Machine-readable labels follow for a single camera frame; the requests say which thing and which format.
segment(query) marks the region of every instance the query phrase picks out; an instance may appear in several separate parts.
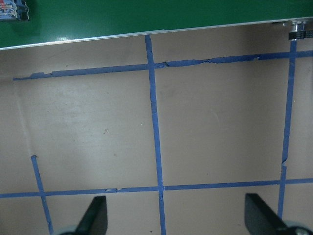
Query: green panel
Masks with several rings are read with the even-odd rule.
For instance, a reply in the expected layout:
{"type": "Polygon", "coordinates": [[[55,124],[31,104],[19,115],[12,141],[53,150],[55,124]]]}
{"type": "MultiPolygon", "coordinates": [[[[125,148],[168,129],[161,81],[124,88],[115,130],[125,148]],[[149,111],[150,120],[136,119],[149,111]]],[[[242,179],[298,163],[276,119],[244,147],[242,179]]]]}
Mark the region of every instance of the green panel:
{"type": "Polygon", "coordinates": [[[313,0],[26,0],[28,22],[0,22],[0,48],[154,30],[313,16],[313,0]]]}

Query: blue electronic component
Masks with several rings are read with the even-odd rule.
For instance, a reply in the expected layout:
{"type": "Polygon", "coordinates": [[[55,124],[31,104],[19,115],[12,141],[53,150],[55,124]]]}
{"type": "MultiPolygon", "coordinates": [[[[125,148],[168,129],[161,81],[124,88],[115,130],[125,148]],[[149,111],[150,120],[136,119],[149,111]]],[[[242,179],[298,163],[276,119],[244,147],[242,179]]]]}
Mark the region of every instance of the blue electronic component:
{"type": "Polygon", "coordinates": [[[0,21],[29,20],[28,11],[23,0],[0,0],[0,21]]]}

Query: beige floor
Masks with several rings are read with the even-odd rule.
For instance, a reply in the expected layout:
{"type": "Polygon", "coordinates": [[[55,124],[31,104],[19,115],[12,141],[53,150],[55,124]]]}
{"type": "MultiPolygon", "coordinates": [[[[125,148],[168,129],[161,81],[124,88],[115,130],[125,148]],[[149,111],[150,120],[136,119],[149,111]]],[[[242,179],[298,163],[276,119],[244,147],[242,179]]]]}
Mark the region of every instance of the beige floor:
{"type": "MultiPolygon", "coordinates": [[[[152,35],[155,62],[288,52],[288,27],[152,35]]],[[[313,50],[313,39],[298,51],[313,50]]],[[[146,64],[144,36],[0,51],[0,195],[157,186],[149,74],[12,81],[33,73],[146,64]]],[[[313,178],[313,58],[296,59],[287,179],[313,178]]],[[[288,59],[156,69],[165,186],[280,179],[288,59]]],[[[279,185],[164,192],[168,235],[247,235],[244,195],[277,211],[279,185]]],[[[313,183],[286,185],[284,219],[313,227],[313,183]]],[[[54,230],[95,195],[47,196],[54,230]]],[[[158,192],[110,193],[108,235],[160,235],[158,192]]],[[[0,198],[1,235],[48,235],[40,197],[0,198]]]]}

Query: green surface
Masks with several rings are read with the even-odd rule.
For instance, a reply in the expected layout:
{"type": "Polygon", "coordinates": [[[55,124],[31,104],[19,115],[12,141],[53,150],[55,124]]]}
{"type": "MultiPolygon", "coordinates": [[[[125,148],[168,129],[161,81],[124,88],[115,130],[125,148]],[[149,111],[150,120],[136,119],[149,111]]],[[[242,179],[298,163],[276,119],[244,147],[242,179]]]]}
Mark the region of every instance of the green surface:
{"type": "Polygon", "coordinates": [[[313,0],[26,0],[28,22],[0,22],[0,48],[154,30],[313,16],[313,0]]]}

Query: blue tape grid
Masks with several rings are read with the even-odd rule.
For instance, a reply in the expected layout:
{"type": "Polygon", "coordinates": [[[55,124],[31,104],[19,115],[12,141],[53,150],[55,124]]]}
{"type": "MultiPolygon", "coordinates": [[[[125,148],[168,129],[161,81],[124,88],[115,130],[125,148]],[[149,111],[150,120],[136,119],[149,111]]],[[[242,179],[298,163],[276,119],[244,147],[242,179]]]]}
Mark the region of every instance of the blue tape grid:
{"type": "Polygon", "coordinates": [[[45,198],[44,186],[43,186],[43,183],[41,181],[41,177],[40,177],[40,173],[39,173],[39,168],[38,168],[38,164],[37,164],[37,157],[35,155],[31,156],[31,161],[33,163],[33,168],[34,168],[34,172],[35,172],[35,176],[36,176],[39,195],[40,195],[41,201],[43,203],[45,218],[46,218],[47,223],[48,223],[49,232],[50,232],[50,234],[53,234],[53,226],[52,226],[52,222],[51,222],[51,217],[50,217],[50,212],[49,212],[47,200],[45,198]]]}
{"type": "Polygon", "coordinates": [[[286,185],[286,174],[287,174],[286,161],[288,159],[289,136],[290,136],[290,128],[291,128],[294,71],[295,71],[295,59],[297,56],[296,51],[297,51],[297,41],[291,41],[286,114],[285,114],[285,128],[284,128],[284,140],[283,140],[283,153],[282,153],[281,177],[280,177],[280,185],[279,185],[278,211],[277,211],[278,216],[280,218],[283,217],[283,209],[284,209],[284,196],[285,196],[285,185],[286,185]]]}
{"type": "Polygon", "coordinates": [[[158,128],[157,117],[157,94],[156,94],[156,77],[155,77],[155,63],[153,61],[152,42],[150,35],[145,36],[147,59],[149,65],[149,81],[150,81],[150,101],[151,101],[151,113],[153,133],[155,139],[155,151],[156,151],[156,175],[157,175],[157,187],[158,187],[158,204],[160,212],[161,234],[166,235],[165,228],[165,211],[164,211],[164,186],[163,186],[163,174],[162,174],[162,160],[161,160],[161,146],[160,146],[160,134],[158,128]]]}
{"type": "Polygon", "coordinates": [[[313,178],[308,179],[286,179],[287,167],[285,165],[288,158],[288,145],[290,136],[290,125],[291,125],[291,108],[292,108],[292,93],[293,93],[293,82],[294,82],[294,63],[296,58],[312,57],[313,50],[299,51],[296,52],[296,42],[291,42],[290,52],[279,52],[279,53],[267,53],[267,54],[254,54],[254,55],[243,55],[243,56],[228,56],[219,57],[206,60],[180,60],[180,61],[169,61],[162,63],[154,63],[152,53],[152,43],[149,35],[145,36],[146,50],[147,50],[147,64],[139,65],[126,65],[126,66],[112,66],[82,70],[64,70],[54,71],[49,74],[43,72],[34,73],[30,77],[25,78],[13,78],[14,81],[29,80],[29,79],[41,79],[41,78],[53,78],[53,77],[64,77],[64,76],[77,76],[77,75],[92,75],[102,74],[111,72],[123,72],[123,71],[149,71],[150,80],[150,99],[152,108],[152,119],[154,127],[155,137],[155,149],[156,149],[156,167],[157,167],[157,187],[137,187],[137,188],[108,188],[108,189],[91,189],[91,190],[65,190],[65,191],[51,191],[44,192],[42,182],[39,175],[38,165],[36,157],[32,157],[32,162],[35,170],[36,180],[38,184],[39,192],[23,192],[23,193],[5,193],[0,194],[0,198],[13,198],[13,197],[35,197],[40,196],[42,198],[43,207],[46,215],[46,219],[49,225],[49,231],[53,231],[52,223],[49,215],[49,210],[46,204],[46,196],[55,195],[78,195],[78,194],[99,194],[99,193],[124,193],[124,192],[145,192],[145,191],[158,191],[159,192],[159,210],[160,210],[160,223],[161,233],[166,234],[165,228],[165,213],[164,213],[164,201],[163,193],[168,190],[188,190],[188,189],[205,189],[205,188],[234,188],[234,187],[254,187],[254,186],[269,186],[279,185],[279,205],[278,214],[282,217],[283,203],[284,203],[284,192],[285,185],[288,184],[305,184],[313,183],[313,178]],[[184,67],[193,66],[203,63],[234,63],[234,62],[245,62],[254,60],[272,60],[272,59],[287,59],[290,60],[289,67],[289,79],[288,79],[288,92],[287,92],[287,103],[286,103],[286,117],[285,117],[285,129],[284,129],[284,143],[283,143],[283,154],[282,154],[282,172],[280,180],[273,181],[253,181],[253,182],[234,182],[234,183],[217,183],[217,184],[197,184],[197,185],[176,185],[176,186],[164,186],[162,179],[162,167],[161,167],[161,151],[160,151],[160,140],[159,140],[159,129],[158,129],[158,118],[157,118],[157,100],[156,100],[156,84],[155,84],[155,69],[162,69],[167,67],[184,67]]]}

